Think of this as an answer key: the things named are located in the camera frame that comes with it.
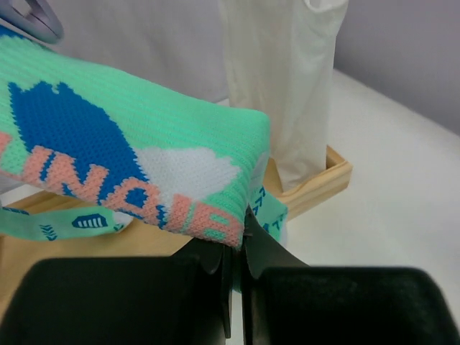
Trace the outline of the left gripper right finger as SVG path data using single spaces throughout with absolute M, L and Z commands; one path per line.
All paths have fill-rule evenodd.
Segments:
M 457 344 L 442 292 L 413 267 L 310 266 L 245 217 L 246 344 Z

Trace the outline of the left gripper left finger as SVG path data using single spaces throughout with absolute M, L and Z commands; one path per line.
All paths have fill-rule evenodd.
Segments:
M 191 240 L 169 257 L 44 259 L 1 322 L 3 344 L 224 344 L 231 249 Z

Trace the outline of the purple round clip hanger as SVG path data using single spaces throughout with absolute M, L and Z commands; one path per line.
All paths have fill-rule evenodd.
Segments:
M 63 26 L 47 1 L 26 0 L 30 10 L 21 14 L 12 1 L 1 0 L 1 19 L 34 38 L 56 44 L 64 37 Z

